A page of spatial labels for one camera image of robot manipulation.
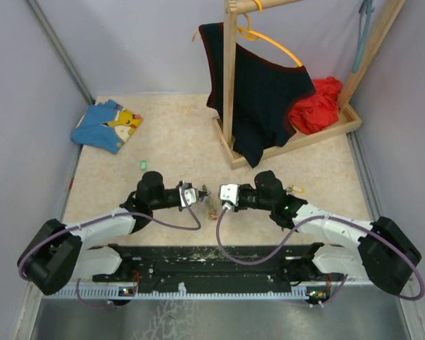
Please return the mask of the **large keyring with keys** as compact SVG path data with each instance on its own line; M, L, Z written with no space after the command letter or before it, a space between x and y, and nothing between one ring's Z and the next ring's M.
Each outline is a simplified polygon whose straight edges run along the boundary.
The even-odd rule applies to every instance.
M208 190L208 187L205 184L202 185L202 189L203 191L205 191L204 202L208 210L208 219L212 221L216 221L218 219L218 214L211 196L211 192Z

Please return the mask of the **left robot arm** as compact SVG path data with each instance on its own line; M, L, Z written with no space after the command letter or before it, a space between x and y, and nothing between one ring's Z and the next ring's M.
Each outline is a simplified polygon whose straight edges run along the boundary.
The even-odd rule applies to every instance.
M206 195L185 181L166 188L159 172L148 171L125 202L105 215L70 224L57 219L45 222L19 257L18 274L44 295L53 295L75 280L136 283L132 255L111 240L136 233L150 222L173 228L156 219L154 211L190 210Z

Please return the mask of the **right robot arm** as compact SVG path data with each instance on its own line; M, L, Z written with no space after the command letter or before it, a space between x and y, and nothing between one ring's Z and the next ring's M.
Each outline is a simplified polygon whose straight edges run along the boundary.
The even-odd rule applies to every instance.
M391 295L401 295L411 276L418 276L421 254L401 228L388 217L353 220L322 210L283 187L272 171L255 176L254 184L225 184L219 198L223 207L264 210L279 227L291 233L325 239L302 263L310 280L340 273L368 279Z

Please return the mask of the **yellow tag key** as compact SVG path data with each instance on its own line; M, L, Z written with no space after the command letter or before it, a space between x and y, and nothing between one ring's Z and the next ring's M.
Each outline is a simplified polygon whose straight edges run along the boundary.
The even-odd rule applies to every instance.
M304 194L305 193L305 189L296 185L291 185L288 186L285 191L288 194Z

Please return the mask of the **green tag key left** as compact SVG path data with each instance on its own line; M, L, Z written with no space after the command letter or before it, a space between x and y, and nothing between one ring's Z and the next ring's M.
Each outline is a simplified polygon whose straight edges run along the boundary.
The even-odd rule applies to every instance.
M147 170L147 162L145 160L140 162L140 170L146 171Z

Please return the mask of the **blue pikachu shirt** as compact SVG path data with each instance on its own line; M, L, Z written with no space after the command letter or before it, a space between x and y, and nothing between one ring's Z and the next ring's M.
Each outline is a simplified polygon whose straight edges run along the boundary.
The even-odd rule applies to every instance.
M71 141L117 154L143 122L138 115L113 100L90 105L71 133Z

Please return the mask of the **dark navy tank top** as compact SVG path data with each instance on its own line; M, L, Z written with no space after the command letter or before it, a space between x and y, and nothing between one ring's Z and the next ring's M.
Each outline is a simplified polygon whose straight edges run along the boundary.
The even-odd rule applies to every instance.
M305 67L283 67L236 45L233 150L256 167L269 147L282 147L296 133L288 114L315 94Z

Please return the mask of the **red crumpled cloth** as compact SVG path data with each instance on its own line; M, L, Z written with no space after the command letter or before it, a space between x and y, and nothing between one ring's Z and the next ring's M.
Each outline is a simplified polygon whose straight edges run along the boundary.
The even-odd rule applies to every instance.
M301 133L311 135L337 123L337 98L342 90L342 83L335 77L313 79L315 94L297 102L288 114L291 125Z

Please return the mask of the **yellow clothes hanger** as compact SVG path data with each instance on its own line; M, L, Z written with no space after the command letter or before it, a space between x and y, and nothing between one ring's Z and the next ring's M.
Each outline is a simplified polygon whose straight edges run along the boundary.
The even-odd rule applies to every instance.
M262 40L287 55L296 67L302 67L300 59L273 38L254 30L250 13L262 14L266 9L295 3L295 1L223 1L224 18L221 23L211 23L200 26L192 40L202 33L206 43L205 49L214 55L215 59L224 62L226 66L234 66L237 50L237 36L249 42Z

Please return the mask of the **blue clothes hanger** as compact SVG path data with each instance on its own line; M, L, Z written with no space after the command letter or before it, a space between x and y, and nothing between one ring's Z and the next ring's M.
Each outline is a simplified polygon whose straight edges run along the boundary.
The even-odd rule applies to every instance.
M361 65L363 59L363 53L366 47L368 39L371 16L373 13L373 1L363 0L358 10L359 21L358 21L358 39L356 46L356 55L354 57L353 66L351 72L356 74Z

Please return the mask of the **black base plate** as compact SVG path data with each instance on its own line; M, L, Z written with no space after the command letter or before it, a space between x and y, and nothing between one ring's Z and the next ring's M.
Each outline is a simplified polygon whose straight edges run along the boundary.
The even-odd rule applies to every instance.
M326 283L351 277L323 274L311 263L317 247L271 246L122 246L132 255L138 282L94 282L73 280L69 286L81 290L81 283L96 289L96 297L109 300L132 298L309 298L307 283Z

